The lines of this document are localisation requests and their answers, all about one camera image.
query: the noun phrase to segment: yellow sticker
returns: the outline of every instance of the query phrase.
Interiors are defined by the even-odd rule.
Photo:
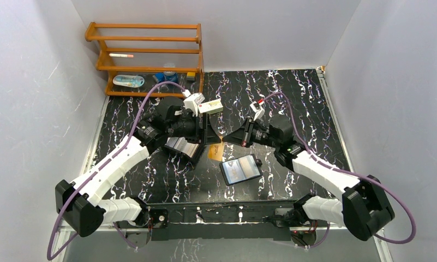
[[[208,149],[208,158],[216,161],[223,161],[223,151],[225,150],[225,145],[223,141],[219,144],[210,145]]]

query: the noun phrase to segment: wooden shelf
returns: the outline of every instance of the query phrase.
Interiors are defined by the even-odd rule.
[[[111,35],[103,35],[101,29],[112,28],[110,30]],[[165,36],[150,36],[150,35],[117,35],[117,29],[183,29],[183,30],[195,30],[195,36],[191,37],[178,37],[172,35]],[[91,22],[85,32],[85,39],[87,41],[96,40],[99,43],[100,52],[99,58],[96,62],[96,68],[98,70],[107,71],[109,78],[107,80],[107,86],[105,93],[108,96],[137,96],[144,97],[147,92],[122,92],[114,91],[113,78],[118,72],[141,72],[141,73],[159,73],[164,71],[175,71],[178,73],[195,72],[199,74],[199,90],[202,92],[203,87],[203,54],[202,54],[202,35],[201,25],[149,25],[149,24],[123,24],[123,23],[95,23]],[[111,47],[108,47],[105,41],[111,42]],[[163,48],[132,48],[132,47],[118,47],[119,41],[152,41],[158,42],[190,42],[196,43],[197,49],[163,49]],[[141,65],[120,65],[116,64],[113,57],[109,56],[109,53],[171,53],[181,55],[195,55],[198,57],[197,64],[191,65],[191,67],[159,67],[159,66],[141,66]],[[152,93],[152,97],[165,97],[176,96],[183,97],[181,93]]]

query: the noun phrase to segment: white wall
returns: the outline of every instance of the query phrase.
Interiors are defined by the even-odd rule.
[[[437,1],[363,0],[327,68],[356,171],[409,205],[417,236],[389,245],[394,261],[437,261]],[[398,205],[386,236],[407,237]]]
[[[82,169],[104,103],[70,0],[0,0],[0,261],[45,261],[54,186]]]
[[[201,23],[206,71],[325,65],[360,0],[72,0],[85,25]]]

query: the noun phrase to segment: purple cable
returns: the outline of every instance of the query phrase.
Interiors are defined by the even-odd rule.
[[[324,233],[324,236],[322,236],[320,242],[313,244],[312,246],[310,246],[310,248],[317,247],[326,240],[327,233],[329,233],[329,228],[331,228],[331,224],[327,223],[326,232]]]
[[[315,155],[315,154],[310,150],[310,148],[308,147],[308,145],[307,145],[307,143],[305,142],[305,140],[302,139],[302,138],[300,137],[300,135],[298,134],[297,127],[296,127],[296,125],[295,125],[294,114],[292,113],[292,106],[291,106],[291,104],[290,104],[290,102],[289,102],[288,97],[287,97],[283,92],[274,92],[274,93],[270,94],[269,96],[265,97],[263,100],[266,101],[268,98],[270,98],[270,97],[272,97],[272,96],[275,96],[275,95],[279,95],[279,94],[282,95],[282,96],[284,97],[284,99],[286,100],[286,103],[287,103],[287,105],[288,105],[288,107],[289,107],[289,112],[290,112],[290,114],[291,114],[291,119],[292,119],[292,125],[293,125],[293,127],[294,127],[294,131],[295,131],[296,136],[297,136],[298,139],[303,143],[303,145],[305,146],[305,149],[306,149],[307,152],[311,155],[311,158],[312,158],[313,160],[315,160],[318,164],[324,166],[325,168],[329,168],[329,169],[332,168],[332,170],[334,170],[334,171],[336,171],[336,172],[341,172],[341,173],[344,173],[344,174],[347,174],[347,175],[351,175],[351,176],[358,177],[360,180],[367,181],[367,182],[369,182],[369,183],[371,183],[371,184],[374,184],[374,185],[376,185],[376,186],[382,188],[382,189],[383,189],[385,192],[387,192],[391,197],[393,197],[393,198],[394,198],[394,199],[395,199],[395,200],[400,204],[400,206],[402,206],[402,208],[404,209],[404,211],[405,211],[406,214],[408,215],[409,220],[410,220],[410,222],[411,222],[411,234],[410,234],[406,239],[403,239],[403,240],[392,240],[392,239],[388,239],[388,238],[385,238],[385,237],[383,237],[383,236],[380,236],[380,235],[378,235],[378,234],[375,234],[374,236],[377,237],[377,238],[379,238],[379,239],[381,239],[381,240],[384,240],[384,241],[386,241],[386,242],[392,243],[392,244],[406,244],[406,243],[411,242],[411,240],[413,240],[414,237],[416,236],[416,222],[415,222],[415,220],[414,220],[414,217],[413,217],[412,214],[411,214],[411,211],[410,211],[409,208],[404,204],[404,202],[403,202],[403,201],[402,201],[398,196],[396,196],[393,192],[391,192],[390,189],[388,189],[386,186],[384,186],[383,184],[381,184],[381,183],[379,183],[379,182],[377,182],[377,181],[375,181],[375,180],[372,180],[371,178],[365,177],[365,176],[360,175],[360,174],[357,174],[357,173],[355,173],[355,172],[346,171],[346,170],[343,170],[343,169],[340,169],[340,168],[334,168],[332,165],[328,165],[328,164],[325,164],[325,163],[323,163],[323,162],[320,162],[319,159],[317,159],[318,156],[316,156],[316,155]],[[319,245],[322,241],[324,241],[324,239],[326,238],[327,232],[328,232],[328,230],[326,231],[326,234],[324,235],[324,237],[321,239],[321,241],[320,241],[317,245]]]
[[[130,240],[128,240],[128,238],[126,238],[123,235],[123,232],[120,230],[120,228],[117,226],[116,222],[113,223],[114,227],[117,229],[118,234],[125,240],[125,242],[128,244],[129,247],[131,248],[138,248],[135,244],[133,244]]]
[[[153,86],[151,88],[151,90],[147,93],[146,97],[144,98],[143,102],[141,103],[140,108],[138,109],[138,113],[136,114],[135,117],[135,121],[133,122],[133,126],[131,127],[131,131],[128,135],[128,139],[127,142],[125,142],[125,144],[117,151],[115,152],[112,157],[110,159],[108,159],[106,162],[104,162],[98,169],[98,171],[101,171],[105,166],[107,166],[107,164],[109,164],[112,160],[112,158],[116,157],[118,154],[120,154],[120,152],[122,152],[128,145],[128,142],[130,142],[131,137],[133,136],[133,133],[135,133],[135,129],[136,129],[136,125],[138,124],[138,121],[140,119],[141,113],[143,112],[143,108],[145,107],[148,98],[151,96],[151,94],[154,92],[154,90],[156,90],[157,88],[159,88],[160,86],[164,85],[164,84],[170,84],[170,85],[174,85],[179,87],[182,91],[184,91],[184,87],[180,86],[177,83],[174,82],[161,82],[156,84],[155,86]],[[58,227],[59,227],[59,223],[61,222],[62,216],[64,215],[65,210],[67,209],[67,207],[70,205],[70,202],[72,202],[72,200],[75,198],[75,196],[80,192],[80,190],[82,190],[82,188],[84,186],[86,186],[86,184],[89,183],[89,181],[91,181],[91,179],[93,179],[95,177],[95,175],[98,173],[98,171],[93,172],[71,195],[70,197],[67,199],[67,201],[64,203],[64,205],[61,208],[61,211],[58,214],[58,217],[56,218],[55,224],[53,226],[53,231],[51,232],[51,237],[50,237],[50,242],[48,243],[48,250],[46,252],[46,258],[48,258],[48,260],[53,260],[56,256],[58,256],[60,254],[60,252],[62,252],[62,250],[64,250],[66,248],[66,246],[68,244],[70,244],[70,242],[78,236],[77,233],[73,234],[69,240],[64,243],[64,245],[55,253],[55,254],[51,254],[52,248],[53,248],[53,242],[55,241],[55,235],[57,233]],[[116,227],[117,231],[119,231],[119,233],[122,233],[120,231],[120,229],[117,227],[117,225],[114,226]],[[133,243],[131,243],[128,239],[126,239],[124,236],[123,238],[125,239],[125,241],[128,243],[129,246],[135,246]]]

